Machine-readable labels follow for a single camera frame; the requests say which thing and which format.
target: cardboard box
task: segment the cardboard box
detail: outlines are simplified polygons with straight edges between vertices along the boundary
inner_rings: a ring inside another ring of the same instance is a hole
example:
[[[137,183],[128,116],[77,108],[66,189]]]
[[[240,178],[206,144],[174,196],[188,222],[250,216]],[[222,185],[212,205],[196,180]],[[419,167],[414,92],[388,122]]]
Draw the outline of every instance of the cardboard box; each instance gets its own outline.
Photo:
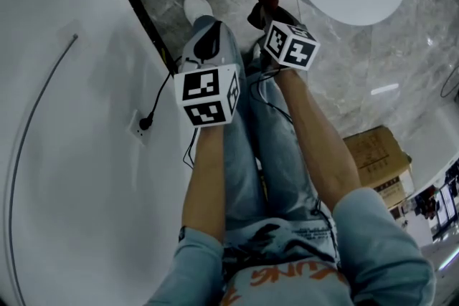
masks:
[[[415,191],[408,157],[388,128],[379,126],[344,142],[356,161],[361,184],[377,191],[388,208]]]

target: sleeve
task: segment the sleeve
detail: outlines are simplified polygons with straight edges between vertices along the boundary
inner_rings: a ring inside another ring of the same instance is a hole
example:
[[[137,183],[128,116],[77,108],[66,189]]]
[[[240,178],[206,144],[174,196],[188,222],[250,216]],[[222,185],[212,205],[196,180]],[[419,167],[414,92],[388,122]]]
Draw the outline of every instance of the sleeve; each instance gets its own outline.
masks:
[[[342,272],[356,304],[431,305],[435,273],[412,237],[398,227],[379,194],[360,188],[333,210]]]
[[[217,304],[222,296],[223,246],[213,237],[184,229],[171,269],[145,306]]]

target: jeans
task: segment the jeans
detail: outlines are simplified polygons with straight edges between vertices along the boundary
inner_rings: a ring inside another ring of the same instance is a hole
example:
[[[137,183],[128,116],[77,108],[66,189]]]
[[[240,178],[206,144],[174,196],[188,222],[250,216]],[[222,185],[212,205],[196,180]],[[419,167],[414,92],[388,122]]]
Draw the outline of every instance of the jeans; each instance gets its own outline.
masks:
[[[194,23],[194,33],[215,21],[213,16],[201,16]],[[260,72],[245,75],[235,37],[225,27],[233,45],[232,62],[241,69],[240,99],[232,123],[224,127],[227,230],[273,217],[287,221],[315,219],[317,217],[311,211],[315,209],[317,193],[311,184],[293,126],[277,110],[250,95],[250,85],[258,81]],[[259,63],[260,60],[255,59],[251,65]],[[256,85],[252,85],[252,93],[262,100]],[[260,93],[288,113],[273,78],[260,83]],[[266,195],[258,176],[255,154],[261,162]]]

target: wall socket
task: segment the wall socket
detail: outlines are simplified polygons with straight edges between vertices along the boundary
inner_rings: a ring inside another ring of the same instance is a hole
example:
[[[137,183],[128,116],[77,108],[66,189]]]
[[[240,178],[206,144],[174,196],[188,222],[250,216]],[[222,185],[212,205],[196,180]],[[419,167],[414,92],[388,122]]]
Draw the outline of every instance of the wall socket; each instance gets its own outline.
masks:
[[[134,110],[134,113],[131,118],[131,123],[126,129],[141,145],[146,146],[150,139],[151,127],[148,130],[142,130],[138,126],[141,119],[145,116],[142,116],[139,110]]]

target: gray marble floor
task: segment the gray marble floor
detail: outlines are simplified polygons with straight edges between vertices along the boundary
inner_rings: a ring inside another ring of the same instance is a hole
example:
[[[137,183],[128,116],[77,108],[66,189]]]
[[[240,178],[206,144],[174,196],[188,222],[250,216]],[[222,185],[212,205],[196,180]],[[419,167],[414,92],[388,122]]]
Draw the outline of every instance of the gray marble floor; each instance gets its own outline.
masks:
[[[172,56],[178,57],[191,35],[183,0],[142,1]],[[247,22],[256,0],[209,2],[247,52],[261,36]],[[403,145],[420,118],[445,103],[441,87],[459,63],[454,1],[404,0],[390,18],[369,27],[341,24],[299,0],[281,0],[280,5],[300,18],[322,45],[308,84],[342,136],[385,124]],[[394,83],[397,90],[371,95],[373,89]]]

